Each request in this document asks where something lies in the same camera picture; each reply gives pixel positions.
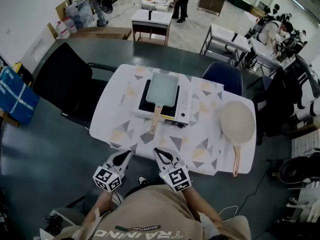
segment blue chair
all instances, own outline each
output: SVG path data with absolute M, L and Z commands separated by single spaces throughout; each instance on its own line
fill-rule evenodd
M 221 61 L 213 62 L 201 78 L 224 85 L 224 90 L 229 93 L 242 95 L 242 75 L 240 70 L 232 65 Z

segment small table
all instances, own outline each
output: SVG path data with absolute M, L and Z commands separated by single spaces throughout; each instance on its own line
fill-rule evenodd
M 225 4 L 225 0 L 198 0 L 198 8 L 203 8 L 207 11 L 218 13 L 220 16 L 221 10 Z
M 172 13 L 162 11 L 152 11 L 149 20 L 148 10 L 137 10 L 131 17 L 133 41 L 147 42 L 166 46 L 168 44 Z M 142 33 L 148 33 L 149 38 L 141 37 Z M 165 36 L 165 39 L 152 38 L 152 34 Z
M 232 47 L 235 51 L 229 51 L 227 47 Z M 212 23 L 206 34 L 200 54 L 213 57 L 226 63 L 235 60 L 235 66 L 237 66 L 239 61 L 243 59 L 243 57 L 238 58 L 238 50 L 243 53 L 243 57 L 247 52 L 250 52 L 251 49 L 248 40 L 237 32 Z
M 132 66 L 132 65 L 128 65 L 128 64 L 123 64 L 121 65 L 113 74 L 113 76 L 111 77 L 110 81 L 108 82 L 108 84 L 106 85 L 100 99 L 99 102 L 96 106 L 93 118 L 92 118 L 92 122 L 91 122 L 91 126 L 90 126 L 90 135 L 93 138 L 96 138 L 100 141 L 106 142 L 109 145 L 111 144 L 112 147 L 114 148 L 118 148 L 121 150 L 121 146 L 115 146 L 114 144 L 112 144 L 111 142 L 111 137 L 114 136 L 114 130 L 115 130 L 115 117 L 119 116 L 119 105 L 123 102 L 123 98 L 125 94 L 129 94 L 131 96 L 131 98 L 134 98 L 135 95 L 135 90 L 133 89 L 133 86 L 128 86 L 129 80 L 130 79 L 137 79 L 137 81 L 142 80 L 140 78 L 140 75 L 142 75 L 142 70 L 152 70 L 152 68 L 144 68 L 141 69 L 140 68 L 136 68 L 136 66 Z M 196 81 L 203 81 L 205 83 L 205 85 L 211 85 L 212 82 L 208 82 L 206 80 L 197 78 L 197 77 L 191 77 L 191 76 L 185 76 L 182 74 L 178 74 L 175 73 L 177 76 L 179 77 L 183 77 L 185 79 L 194 79 Z M 201 91 L 201 89 L 199 89 L 200 94 L 208 94 L 208 93 L 203 93 Z M 228 102 L 228 101 L 241 101 L 244 104 L 246 104 L 250 110 L 253 113 L 253 116 L 255 118 L 255 108 L 254 108 L 254 104 L 251 100 L 246 99 L 244 97 L 235 95 L 233 93 L 227 92 L 222 90 L 221 92 L 221 99 L 223 104 Z M 191 121 L 193 123 L 195 123 L 195 121 L 197 121 L 197 119 L 201 119 L 201 113 L 196 115 L 195 117 L 193 116 L 191 118 Z M 131 139 L 133 140 L 135 138 L 135 134 L 133 133 L 133 136 L 131 135 L 131 129 L 132 125 L 131 123 L 128 125 L 128 123 L 125 123 L 124 126 L 121 126 L 121 129 L 119 129 L 119 131 L 122 132 L 116 132 L 116 135 L 119 134 L 119 136 L 123 136 L 123 128 L 126 129 L 127 133 L 126 133 L 126 137 L 129 136 L 131 137 Z M 168 141 L 170 141 L 170 145 L 175 145 L 177 142 L 177 139 L 168 139 Z M 249 171 L 251 170 L 252 167 L 252 163 L 253 163 L 253 159 L 254 159 L 254 155 L 255 155 L 255 148 L 256 148 L 256 133 L 253 134 L 252 139 L 246 143 L 245 145 L 243 145 L 241 147 L 241 159 L 240 159 L 240 164 L 239 164 L 239 173 L 241 174 L 247 174 L 249 173 Z M 196 152 L 196 156 L 200 155 L 201 151 Z M 136 153 L 136 155 L 138 156 L 143 156 L 145 158 L 149 158 L 149 159 L 155 159 L 154 155 L 152 152 L 150 153 Z M 216 169 L 212 168 L 212 171 L 209 170 L 201 170 L 201 166 L 199 168 L 197 168 L 195 166 L 195 164 L 187 162 L 185 160 L 185 162 L 188 165 L 189 170 L 194 171 L 194 172 L 198 172 L 198 173 L 202 173 L 202 174 L 207 174 L 207 175 L 213 175 L 216 171 L 221 171 L 221 172 L 229 172 L 232 173 L 233 172 L 233 167 L 234 167 L 234 161 L 235 161 L 235 153 L 234 153 L 234 149 L 233 149 L 233 145 L 231 144 L 231 142 L 229 140 L 227 140 L 226 142 L 226 146 L 224 149 L 224 155 L 220 155 L 216 161 Z
M 251 37 L 250 43 L 252 45 L 253 51 L 255 52 L 255 55 L 250 60 L 249 63 L 251 63 L 253 60 L 256 60 L 259 63 L 261 63 L 261 66 L 266 65 L 272 71 L 270 76 L 272 76 L 276 72 L 277 69 L 282 67 L 280 61 L 277 61 L 276 59 L 274 59 L 274 52 L 272 50 L 268 49 L 262 42 L 259 42 L 258 40 Z M 247 89 L 249 89 L 250 87 L 255 85 L 261 79 L 262 79 L 262 77 L 259 77 L 256 81 L 249 84 Z

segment floor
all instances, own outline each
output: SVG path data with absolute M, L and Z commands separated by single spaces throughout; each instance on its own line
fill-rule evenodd
M 122 13 L 139 0 L 119 0 L 112 16 Z M 169 46 L 198 53 L 210 22 L 232 28 L 238 10 L 226 3 L 220 17 L 194 8 L 197 0 L 189 2 L 189 19 L 181 25 L 172 24 Z M 110 26 L 130 26 L 130 16 L 139 7 L 134 6 L 123 15 L 110 21 Z M 244 72 L 243 84 L 249 83 L 250 74 Z M 244 96 L 252 99 L 255 89 Z M 14 231 L 20 239 L 32 239 L 45 228 L 42 219 L 53 208 L 63 207 L 82 195 L 97 191 L 92 175 L 97 166 L 105 162 L 113 152 L 109 146 L 89 135 L 89 131 L 60 116 L 60 110 L 40 99 L 33 119 L 28 126 L 15 128 L 4 125 L 1 135 L 1 185 L 5 187 L 6 201 Z M 225 207 L 241 206 L 246 197 L 256 191 L 269 162 L 291 156 L 291 142 L 285 136 L 264 138 L 255 150 L 252 169 L 248 174 L 233 178 L 231 173 L 218 172 L 215 176 L 190 173 L 192 185 L 218 212 Z M 157 176 L 157 164 L 134 156 L 126 173 L 126 181 L 119 192 L 124 195 L 138 185 L 137 176 Z M 268 225 L 282 217 L 288 197 L 294 192 L 278 181 L 263 179 L 256 195 L 248 198 L 239 212 L 247 217 L 252 238 L 266 230 Z M 228 219 L 232 209 L 223 212 Z M 260 240 L 273 239 L 264 233 Z

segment beige t-shirt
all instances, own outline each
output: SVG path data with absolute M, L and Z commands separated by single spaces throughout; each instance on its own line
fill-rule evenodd
M 79 227 L 66 228 L 55 240 L 71 237 L 77 229 Z M 240 231 L 228 230 L 226 226 L 220 229 L 229 240 L 247 240 Z M 91 239 L 207 240 L 208 237 L 181 193 L 173 192 L 166 185 L 155 185 L 131 194 L 115 211 L 105 215 Z

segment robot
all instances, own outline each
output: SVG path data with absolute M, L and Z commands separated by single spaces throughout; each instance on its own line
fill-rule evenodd
M 119 151 L 112 154 L 109 159 L 99 166 L 93 180 L 97 187 L 112 192 L 122 184 L 132 152 Z M 182 191 L 191 186 L 188 168 L 184 161 L 174 150 L 156 147 L 153 155 L 160 169 L 159 176 L 168 184 L 174 192 Z

